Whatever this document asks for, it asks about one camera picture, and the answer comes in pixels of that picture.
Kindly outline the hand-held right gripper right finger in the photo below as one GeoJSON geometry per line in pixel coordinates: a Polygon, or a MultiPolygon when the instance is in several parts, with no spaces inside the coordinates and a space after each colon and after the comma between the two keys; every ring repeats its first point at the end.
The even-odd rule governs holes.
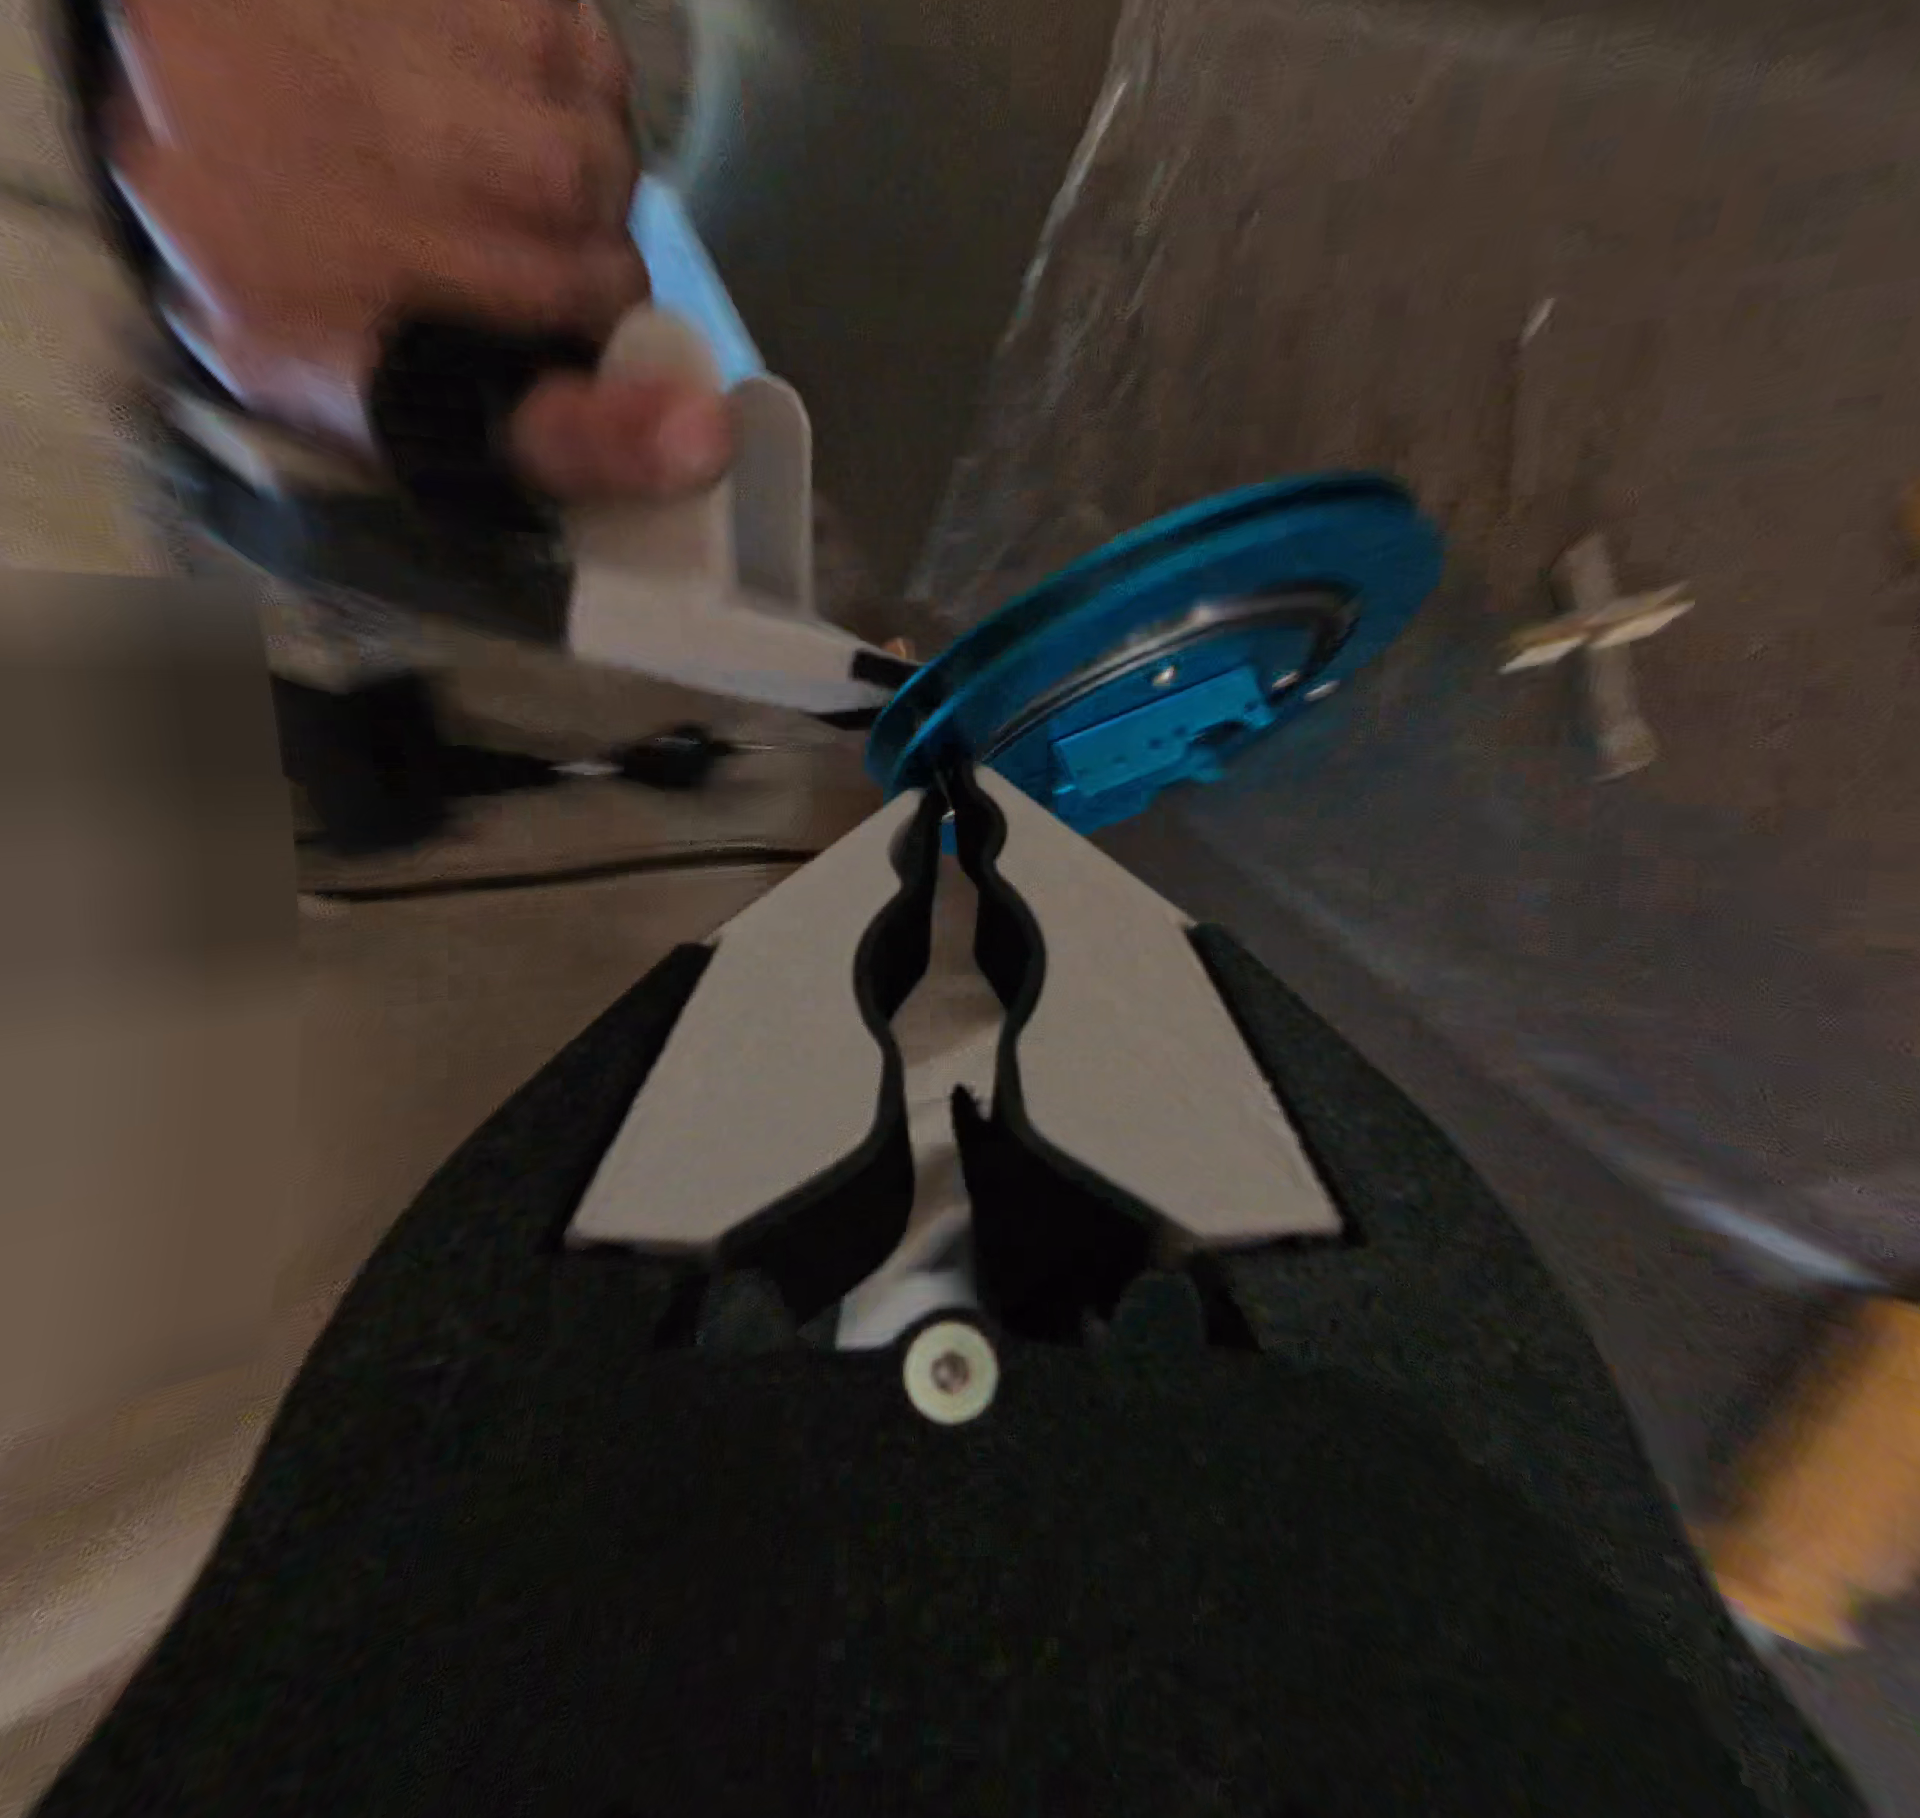
{"type": "Polygon", "coordinates": [[[1000,1119],[1186,1249],[1339,1235],[1186,913],[996,774],[959,776],[959,825],[1000,1119]]]}

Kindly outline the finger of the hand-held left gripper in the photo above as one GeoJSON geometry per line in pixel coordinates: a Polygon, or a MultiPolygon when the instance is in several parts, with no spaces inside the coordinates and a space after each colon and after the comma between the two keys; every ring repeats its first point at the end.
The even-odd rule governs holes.
{"type": "Polygon", "coordinates": [[[733,404],[733,566],[741,590],[815,610],[811,427],[781,377],[743,377],[733,404]]]}
{"type": "MultiPolygon", "coordinates": [[[[730,418],[733,386],[722,390],[730,418]]],[[[673,502],[569,509],[569,654],[819,718],[885,706],[915,665],[827,621],[816,574],[815,610],[770,605],[738,589],[730,472],[673,502]]]]}

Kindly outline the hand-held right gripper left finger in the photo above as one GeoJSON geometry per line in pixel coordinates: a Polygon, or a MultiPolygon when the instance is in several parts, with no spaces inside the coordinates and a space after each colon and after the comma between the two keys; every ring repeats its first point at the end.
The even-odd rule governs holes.
{"type": "Polygon", "coordinates": [[[867,1138],[883,1049],[853,991],[893,900],[909,799],[719,925],[708,963],[566,1226],[566,1242],[712,1254],[867,1138]]]}

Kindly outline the blue round turntable assembly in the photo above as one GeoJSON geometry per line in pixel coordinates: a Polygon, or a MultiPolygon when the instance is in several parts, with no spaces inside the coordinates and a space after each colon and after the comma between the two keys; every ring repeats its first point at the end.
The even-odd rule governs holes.
{"type": "Polygon", "coordinates": [[[1233,488],[1115,534],[921,665],[875,717],[883,799],[950,767],[1071,832],[1210,786],[1400,641],[1447,543],[1405,485],[1329,472],[1233,488]]]}

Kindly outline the small black socket wrench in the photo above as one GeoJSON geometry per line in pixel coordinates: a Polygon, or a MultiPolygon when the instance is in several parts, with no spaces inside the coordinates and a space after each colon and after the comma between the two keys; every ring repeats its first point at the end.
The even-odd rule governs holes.
{"type": "Polygon", "coordinates": [[[1604,533],[1586,533],[1548,569],[1553,617],[1513,631],[1500,654],[1503,679],[1572,666],[1591,743],[1592,774],[1619,781],[1657,755],[1629,656],[1693,610],[1688,582],[1624,590],[1604,533]]]}

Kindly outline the person's left hand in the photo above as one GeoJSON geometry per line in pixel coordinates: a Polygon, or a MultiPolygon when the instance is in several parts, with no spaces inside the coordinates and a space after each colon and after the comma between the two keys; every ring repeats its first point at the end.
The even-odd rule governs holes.
{"type": "Polygon", "coordinates": [[[649,296],[589,0],[106,0],[108,182],[244,411],[375,454],[404,322],[604,344],[649,296]]]}

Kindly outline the clear plastic bag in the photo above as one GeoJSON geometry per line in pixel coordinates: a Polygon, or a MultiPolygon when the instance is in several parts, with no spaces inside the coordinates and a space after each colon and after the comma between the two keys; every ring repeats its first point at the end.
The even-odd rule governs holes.
{"type": "Polygon", "coordinates": [[[1132,846],[1697,1227],[1915,1289],[1915,386],[1911,64],[1127,0],[915,596],[959,629],[1191,498],[1400,477],[1423,613],[1132,846]],[[1586,533],[1696,602],[1619,781],[1572,666],[1496,668],[1586,533]]]}

